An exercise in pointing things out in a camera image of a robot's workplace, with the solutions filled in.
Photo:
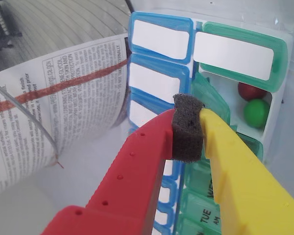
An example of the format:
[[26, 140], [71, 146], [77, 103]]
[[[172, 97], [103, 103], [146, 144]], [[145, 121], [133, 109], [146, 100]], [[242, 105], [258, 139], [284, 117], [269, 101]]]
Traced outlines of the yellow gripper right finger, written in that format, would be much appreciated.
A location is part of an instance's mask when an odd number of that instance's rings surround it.
[[223, 235], [294, 235], [294, 199], [217, 114], [199, 113]]

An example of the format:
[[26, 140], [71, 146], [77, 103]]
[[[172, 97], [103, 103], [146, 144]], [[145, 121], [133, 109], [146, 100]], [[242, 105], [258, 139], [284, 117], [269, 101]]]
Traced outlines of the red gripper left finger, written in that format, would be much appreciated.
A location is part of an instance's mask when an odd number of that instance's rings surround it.
[[201, 158], [203, 103], [176, 94], [174, 108], [133, 132], [84, 207], [68, 206], [44, 229], [46, 235], [148, 235], [152, 232], [167, 160]]

